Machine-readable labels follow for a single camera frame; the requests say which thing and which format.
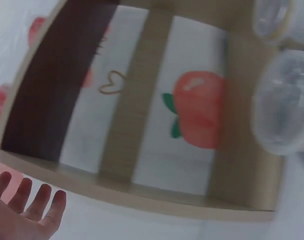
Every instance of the plastic cup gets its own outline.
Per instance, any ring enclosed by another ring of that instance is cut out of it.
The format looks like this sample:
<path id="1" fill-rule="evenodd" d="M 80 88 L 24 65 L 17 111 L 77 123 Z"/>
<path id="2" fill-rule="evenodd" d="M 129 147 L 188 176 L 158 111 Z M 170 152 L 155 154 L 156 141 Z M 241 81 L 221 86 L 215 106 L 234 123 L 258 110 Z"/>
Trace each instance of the plastic cup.
<path id="1" fill-rule="evenodd" d="M 304 0 L 256 0 L 253 30 L 266 43 L 304 47 Z"/>
<path id="2" fill-rule="evenodd" d="M 252 132 L 266 151 L 304 152 L 304 51 L 286 50 L 267 67 L 251 117 Z"/>

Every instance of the white surface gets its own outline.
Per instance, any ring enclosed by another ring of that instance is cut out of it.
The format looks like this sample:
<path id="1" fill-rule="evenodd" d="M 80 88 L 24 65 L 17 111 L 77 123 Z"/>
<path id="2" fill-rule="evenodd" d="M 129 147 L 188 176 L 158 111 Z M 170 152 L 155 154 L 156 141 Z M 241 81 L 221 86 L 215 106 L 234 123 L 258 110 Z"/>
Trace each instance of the white surface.
<path id="1" fill-rule="evenodd" d="M 33 196 L 42 184 L 34 179 Z M 273 222 L 200 221 L 113 206 L 68 192 L 61 229 L 53 240 L 304 240 L 304 163 L 286 161 Z"/>

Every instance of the wooden frame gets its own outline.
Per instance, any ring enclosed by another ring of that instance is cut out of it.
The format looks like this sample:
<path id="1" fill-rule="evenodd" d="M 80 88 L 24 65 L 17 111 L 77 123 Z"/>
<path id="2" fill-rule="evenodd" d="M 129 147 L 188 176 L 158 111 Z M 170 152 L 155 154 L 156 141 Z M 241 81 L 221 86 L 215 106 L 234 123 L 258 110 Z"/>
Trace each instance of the wooden frame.
<path id="1" fill-rule="evenodd" d="M 60 188 L 111 204 L 194 219 L 270 221 L 277 201 L 282 159 L 262 150 L 250 133 L 250 102 L 256 81 L 277 48 L 252 33 L 252 2 L 244 0 L 124 0 L 150 10 L 137 44 L 123 95 L 133 97 L 131 81 L 150 77 L 140 104 L 119 104 L 128 126 L 141 126 L 134 144 L 122 148 L 117 119 L 100 174 L 58 162 L 82 80 L 118 2 L 61 0 L 26 56 L 6 100 L 0 120 L 0 161 Z M 160 190 L 131 183 L 135 154 L 163 57 L 173 16 L 195 19 L 229 31 L 228 86 L 218 154 L 208 196 Z M 163 24 L 154 26 L 162 19 Z"/>

